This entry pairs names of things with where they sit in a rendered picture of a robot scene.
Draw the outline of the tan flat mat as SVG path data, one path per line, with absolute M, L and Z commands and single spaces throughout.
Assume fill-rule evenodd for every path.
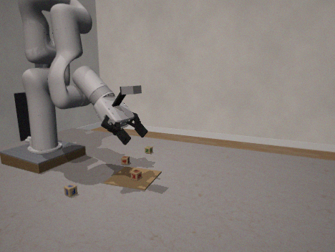
M 131 179 L 131 172 L 133 170 L 142 171 L 142 178 L 140 180 L 136 181 Z M 104 184 L 146 190 L 161 172 L 162 171 L 159 170 L 124 167 L 119 172 L 115 173 L 111 178 L 106 180 Z

